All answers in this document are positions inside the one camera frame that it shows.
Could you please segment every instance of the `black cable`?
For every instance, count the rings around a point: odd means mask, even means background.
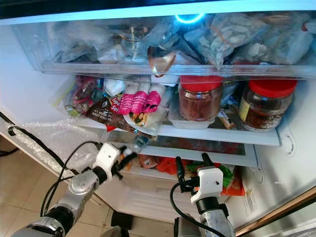
[[[10,154],[13,154],[15,152],[17,152],[19,149],[16,147],[14,148],[12,151],[6,152],[6,151],[0,151],[0,157],[5,157],[8,156]]]
[[[45,215],[46,212],[48,211],[50,202],[51,202],[51,200],[52,200],[52,198],[53,198],[53,196],[54,196],[54,194],[55,194],[55,192],[56,192],[56,190],[57,190],[57,187],[58,187],[58,185],[59,185],[59,183],[60,183],[60,180],[62,179],[63,173],[64,173],[64,171],[65,171],[65,168],[67,167],[67,163],[69,162],[70,158],[74,155],[74,153],[75,153],[80,147],[82,147],[83,145],[85,145],[85,144],[87,144],[87,143],[92,143],[92,144],[94,144],[97,148],[100,147],[100,143],[98,143],[98,142],[87,141],[87,142],[83,142],[83,143],[81,143],[79,146],[77,146],[77,148],[70,154],[70,156],[67,158],[67,160],[66,160],[65,163],[63,164],[62,170],[61,170],[61,172],[60,172],[60,174],[59,174],[59,177],[58,177],[58,179],[57,179],[57,181],[56,181],[57,184],[53,187],[53,191],[52,191],[51,195],[49,196],[49,199],[48,199],[48,201],[47,201],[47,204],[46,204],[46,206],[45,206],[44,211],[43,211],[43,212],[41,211],[41,216]]]
[[[223,234],[220,233],[219,231],[217,231],[217,230],[215,230],[215,229],[213,229],[213,228],[211,228],[211,227],[209,227],[209,226],[206,226],[206,225],[204,225],[204,224],[202,224],[202,223],[196,221],[194,218],[192,218],[192,217],[190,217],[190,216],[184,214],[184,213],[176,206],[176,204],[174,203],[174,200],[173,200],[173,192],[174,192],[174,190],[175,190],[178,186],[180,186],[180,185],[181,185],[181,183],[175,184],[175,185],[171,188],[171,191],[170,191],[170,202],[171,202],[171,205],[172,205],[173,209],[174,209],[176,212],[178,212],[178,214],[179,214],[180,216],[182,216],[183,218],[185,218],[185,219],[187,219],[188,221],[192,222],[193,224],[195,224],[195,225],[197,225],[197,226],[199,226],[199,227],[201,227],[201,228],[203,228],[203,229],[206,229],[206,230],[208,230],[208,231],[210,231],[210,232],[212,232],[212,233],[218,235],[219,237],[226,237],[225,235],[223,235]]]
[[[51,192],[51,190],[55,187],[55,185],[57,185],[57,183],[61,183],[62,181],[65,181],[65,180],[71,179],[71,178],[73,178],[73,176],[70,176],[70,177],[67,177],[67,178],[63,178],[63,179],[61,179],[59,182],[56,181],[56,182],[48,189],[48,191],[47,191],[47,193],[46,193],[46,195],[45,195],[45,197],[44,197],[44,200],[43,200],[43,202],[42,202],[42,204],[41,204],[41,207],[40,207],[40,216],[41,216],[41,217],[43,216],[44,206],[45,206],[47,197],[48,197],[49,193]]]

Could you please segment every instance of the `red jar lid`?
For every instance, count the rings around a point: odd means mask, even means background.
[[[180,83],[183,88],[193,92],[205,92],[213,90],[222,84],[220,76],[180,76]]]
[[[262,96],[280,98],[290,95],[297,84],[297,80],[250,80],[250,89]]]

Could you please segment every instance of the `refrigerator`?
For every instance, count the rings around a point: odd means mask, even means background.
[[[87,58],[83,61],[62,62],[58,37],[71,35],[73,31],[78,40],[81,36],[86,41],[95,43],[103,39],[104,25],[110,29],[111,36],[116,34],[119,40],[127,40],[135,46],[136,34],[122,30],[129,28],[130,22],[151,30],[157,23],[163,25],[163,37],[173,36],[173,31],[184,39],[184,34],[211,26],[216,14],[243,14],[256,19],[271,20],[267,25],[301,24],[302,15],[316,19],[316,2],[284,0],[225,0],[225,1],[190,1],[190,2],[141,2],[109,3],[108,6],[89,5],[82,7],[65,4],[54,5],[48,1],[42,7],[37,3],[3,4],[3,17],[0,20],[0,134],[41,163],[45,168],[51,167],[42,161],[34,150],[15,136],[8,134],[8,124],[23,127],[28,123],[49,123],[68,119],[69,116],[52,106],[51,99],[74,75],[107,77],[133,82],[179,83],[179,75],[217,75],[225,81],[242,81],[249,79],[296,79],[298,84],[293,101],[286,111],[281,124],[268,132],[227,130],[209,127],[203,130],[179,129],[171,123],[164,123],[158,131],[158,138],[168,141],[181,139],[188,143],[204,142],[224,146],[237,144],[242,152],[225,153],[221,151],[190,150],[156,142],[141,150],[141,154],[159,157],[202,160],[201,154],[207,152],[212,161],[241,167],[244,196],[230,196],[222,201],[229,211],[228,219],[236,230],[237,236],[305,236],[313,234],[316,228],[315,204],[316,172],[316,52],[311,45],[316,42],[315,32],[308,34],[305,53],[295,63],[260,63],[210,65],[186,60],[168,65],[161,72],[153,67],[147,59],[129,58],[124,61],[95,63]],[[67,28],[73,23],[75,28]],[[93,39],[97,33],[87,35],[91,27],[97,26],[101,37]],[[158,77],[140,77],[153,75]],[[95,133],[100,141],[109,141],[117,145],[132,143],[134,135],[115,129],[108,132],[105,125],[88,118],[76,120],[78,126]],[[105,183],[95,192],[96,195],[118,212],[134,216],[173,223],[178,214],[169,201],[171,187],[177,182],[176,176],[157,172],[152,169],[131,168],[122,173],[122,180],[114,179]],[[197,208],[190,202],[190,194],[175,193],[175,201],[185,213],[199,219]]]

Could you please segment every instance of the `open refrigerator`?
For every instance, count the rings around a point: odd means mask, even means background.
[[[240,48],[240,45],[234,47],[230,45],[234,50],[230,54],[233,55],[228,55],[229,59],[227,56],[223,57],[222,61],[215,58],[213,65],[210,65],[209,62],[205,62],[207,57],[200,57],[196,48],[191,52],[194,48],[193,43],[185,40],[184,35],[196,29],[212,26],[216,13],[240,12],[260,19],[270,27],[273,24],[293,26],[305,24],[310,19],[316,19],[315,10],[314,1],[298,3],[279,0],[263,3],[233,0],[2,19],[0,20],[0,112],[4,116],[1,117],[0,133],[30,157],[51,169],[37,157],[32,149],[8,134],[7,122],[9,120],[16,125],[23,125],[31,122],[46,123],[68,119],[68,115],[52,106],[51,98],[59,93],[60,88],[73,75],[139,83],[166,83],[167,85],[179,83],[179,75],[217,75],[222,76],[225,82],[247,81],[262,77],[297,79],[293,102],[276,129],[268,132],[252,132],[245,129],[227,130],[222,126],[209,126],[203,130],[194,130],[175,128],[171,123],[166,122],[158,131],[158,140],[141,150],[143,155],[171,158],[180,156],[183,159],[197,161],[202,160],[202,152],[207,152],[213,162],[240,166],[245,195],[230,196],[223,201],[228,207],[229,220],[235,230],[238,230],[237,235],[248,233],[261,226],[254,225],[256,221],[269,218],[269,214],[278,210],[278,215],[281,215],[282,207],[302,197],[306,192],[311,192],[315,187],[316,162],[313,135],[316,131],[314,124],[316,120],[314,109],[316,51],[313,51],[311,46],[313,43],[316,44],[315,32],[311,33],[304,29],[303,32],[308,35],[308,40],[299,43],[308,46],[301,50],[304,53],[300,52],[302,56],[298,60],[287,64],[234,63],[236,48]],[[192,17],[196,16],[201,17],[195,18],[195,22],[190,22]],[[155,29],[157,23],[160,23],[160,28],[156,28],[156,31],[152,33],[151,36],[154,37],[146,38],[148,31]],[[132,24],[138,28],[131,30]],[[93,27],[96,27],[99,33],[96,31],[93,32],[94,34],[87,35]],[[180,56],[174,59],[173,54],[172,63],[164,61],[158,64],[155,57],[150,57],[151,53],[148,49],[153,45],[156,47],[159,45],[161,50],[161,42],[157,42],[159,40],[157,35],[161,33],[159,30],[163,31],[164,40],[166,37],[170,40],[177,33],[176,41],[189,42],[184,43],[189,45],[189,50],[183,49],[183,45],[178,46],[174,51]],[[104,41],[109,40],[106,35],[108,32],[112,40],[111,45],[104,45]],[[93,40],[93,37],[99,36],[98,34],[102,37]],[[80,52],[81,55],[78,57],[73,57],[71,60],[65,59],[65,47],[69,45],[60,41],[62,35],[70,35],[71,39],[67,38],[70,41],[78,41],[80,37],[86,42],[93,41],[91,44],[94,47],[93,50],[98,51],[97,58],[91,59],[87,56],[89,53]],[[139,43],[142,42],[141,37],[147,40],[150,38],[152,41],[151,46],[145,46],[145,50]],[[163,49],[166,51],[168,50],[167,43],[167,40],[163,42]],[[122,45],[126,46],[125,49],[134,50],[132,55],[123,54],[122,56],[121,51],[118,50]],[[86,45],[83,47],[87,51],[91,49]],[[112,53],[115,51],[110,59],[107,57],[100,59],[99,52],[102,49],[103,56],[109,55],[108,51],[107,54],[105,53],[104,48],[110,48]],[[104,124],[88,118],[76,119],[76,125],[97,134],[103,142],[109,141],[123,145],[131,144],[134,140],[132,133],[122,129],[107,132]],[[181,146],[186,142],[204,143],[206,146],[200,146],[197,149]],[[208,145],[220,148],[234,145],[240,149],[234,152],[225,152],[225,149],[214,151],[208,150]],[[132,167],[129,171],[124,171],[122,175],[123,180],[115,179],[113,182],[103,184],[96,194],[118,212],[171,223],[174,221],[178,215],[171,207],[169,192],[177,182],[176,176],[139,167]],[[315,194],[315,191],[311,192],[308,198],[303,198],[300,203],[307,204],[311,197],[315,198]],[[178,191],[174,196],[183,212],[190,213],[198,219],[197,209],[191,205],[189,194],[181,194]],[[315,228],[316,216],[308,220],[297,218],[291,228],[300,226],[300,231],[302,231],[305,222],[308,223],[306,229]],[[260,236],[271,233],[273,233],[273,228],[271,230],[268,228],[266,232],[260,233]]]

